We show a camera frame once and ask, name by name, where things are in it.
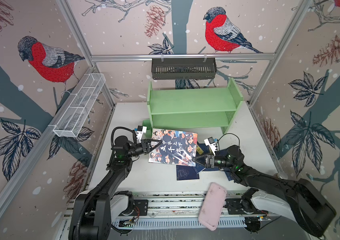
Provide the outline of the colourful illustrated thick book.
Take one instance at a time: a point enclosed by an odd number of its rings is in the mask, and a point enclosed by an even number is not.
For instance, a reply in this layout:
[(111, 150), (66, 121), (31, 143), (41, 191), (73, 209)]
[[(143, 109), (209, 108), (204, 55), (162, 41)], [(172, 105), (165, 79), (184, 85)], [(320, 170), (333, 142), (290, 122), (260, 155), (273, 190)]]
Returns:
[(149, 156), (150, 163), (194, 167), (197, 133), (165, 129), (153, 129), (152, 139), (162, 140), (160, 153)]

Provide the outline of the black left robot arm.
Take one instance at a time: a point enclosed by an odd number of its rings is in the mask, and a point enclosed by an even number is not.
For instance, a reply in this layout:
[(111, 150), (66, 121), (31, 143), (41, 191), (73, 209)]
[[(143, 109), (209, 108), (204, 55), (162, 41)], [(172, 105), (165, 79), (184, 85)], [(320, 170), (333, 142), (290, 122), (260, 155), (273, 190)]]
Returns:
[(77, 196), (69, 231), (70, 240), (106, 240), (112, 229), (111, 200), (122, 181), (129, 175), (133, 160), (159, 147), (159, 140), (134, 143), (126, 136), (112, 141), (107, 175), (87, 194)]

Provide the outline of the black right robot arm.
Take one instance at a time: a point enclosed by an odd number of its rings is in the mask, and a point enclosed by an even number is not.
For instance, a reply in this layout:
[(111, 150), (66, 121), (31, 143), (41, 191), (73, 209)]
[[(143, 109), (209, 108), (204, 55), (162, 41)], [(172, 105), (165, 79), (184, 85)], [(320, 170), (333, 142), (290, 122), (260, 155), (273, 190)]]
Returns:
[(244, 163), (244, 154), (237, 145), (223, 154), (204, 154), (193, 159), (205, 168), (221, 168), (231, 179), (248, 190), (240, 202), (227, 204), (247, 214), (272, 212), (295, 221), (308, 234), (321, 238), (336, 216), (335, 208), (306, 179), (286, 180), (264, 174)]

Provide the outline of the blue book under stack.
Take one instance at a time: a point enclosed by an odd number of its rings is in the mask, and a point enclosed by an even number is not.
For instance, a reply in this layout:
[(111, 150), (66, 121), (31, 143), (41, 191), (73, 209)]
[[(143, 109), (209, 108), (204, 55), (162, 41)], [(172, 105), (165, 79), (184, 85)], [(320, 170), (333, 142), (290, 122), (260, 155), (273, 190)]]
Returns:
[[(196, 147), (196, 156), (203, 155), (203, 154), (211, 154), (210, 149), (208, 146), (202, 143), (197, 143)], [(211, 172), (211, 171), (218, 171), (219, 168), (196, 168), (194, 167), (197, 173), (200, 172)]]

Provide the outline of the dark blue bottom book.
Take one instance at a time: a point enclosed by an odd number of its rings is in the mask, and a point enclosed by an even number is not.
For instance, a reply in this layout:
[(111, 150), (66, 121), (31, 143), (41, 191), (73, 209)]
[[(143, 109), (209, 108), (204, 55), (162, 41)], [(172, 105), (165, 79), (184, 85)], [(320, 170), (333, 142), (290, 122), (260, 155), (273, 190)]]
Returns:
[(199, 180), (199, 174), (194, 167), (177, 165), (176, 178), (178, 181)]

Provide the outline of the small green pen box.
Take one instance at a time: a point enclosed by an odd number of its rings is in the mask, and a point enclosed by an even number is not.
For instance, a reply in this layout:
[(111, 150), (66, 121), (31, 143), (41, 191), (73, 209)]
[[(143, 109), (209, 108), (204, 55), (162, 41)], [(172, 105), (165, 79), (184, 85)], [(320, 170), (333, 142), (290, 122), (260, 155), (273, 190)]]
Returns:
[(148, 131), (148, 130), (151, 130), (151, 129), (152, 129), (152, 125), (151, 125), (150, 119), (143, 120), (142, 126), (143, 126), (143, 127), (146, 127), (146, 128), (147, 128), (147, 131)]

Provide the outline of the blue book right side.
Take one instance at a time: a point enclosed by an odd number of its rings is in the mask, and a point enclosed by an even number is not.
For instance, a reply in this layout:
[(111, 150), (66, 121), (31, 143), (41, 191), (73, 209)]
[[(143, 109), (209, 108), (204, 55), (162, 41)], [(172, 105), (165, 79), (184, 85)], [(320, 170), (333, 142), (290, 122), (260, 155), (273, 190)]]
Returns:
[(231, 176), (231, 172), (229, 170), (223, 170), (223, 172), (225, 173), (229, 182), (233, 180)]

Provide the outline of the pink plastic tray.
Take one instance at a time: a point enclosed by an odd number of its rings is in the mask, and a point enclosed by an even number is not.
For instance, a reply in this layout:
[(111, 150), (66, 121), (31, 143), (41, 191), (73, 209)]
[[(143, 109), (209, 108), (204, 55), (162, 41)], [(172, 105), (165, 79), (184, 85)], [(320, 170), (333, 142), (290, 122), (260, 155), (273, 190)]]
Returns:
[(198, 216), (199, 223), (210, 231), (217, 229), (226, 195), (224, 187), (217, 183), (210, 184)]

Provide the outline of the green wooden shelf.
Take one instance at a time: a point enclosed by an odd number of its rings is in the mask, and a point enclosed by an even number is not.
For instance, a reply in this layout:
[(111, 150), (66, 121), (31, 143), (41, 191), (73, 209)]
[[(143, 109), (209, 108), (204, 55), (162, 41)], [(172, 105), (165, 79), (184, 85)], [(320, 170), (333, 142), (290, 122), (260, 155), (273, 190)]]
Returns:
[(149, 84), (147, 98), (154, 129), (220, 127), (224, 134), (243, 103), (244, 97), (233, 78), (226, 88), (154, 90)]

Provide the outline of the black hanging basket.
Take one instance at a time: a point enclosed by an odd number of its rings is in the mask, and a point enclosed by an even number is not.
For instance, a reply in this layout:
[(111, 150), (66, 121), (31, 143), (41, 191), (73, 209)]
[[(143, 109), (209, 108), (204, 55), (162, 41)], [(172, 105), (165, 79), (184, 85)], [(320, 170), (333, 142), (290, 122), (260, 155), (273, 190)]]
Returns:
[(154, 80), (208, 80), (217, 72), (215, 58), (152, 59)]

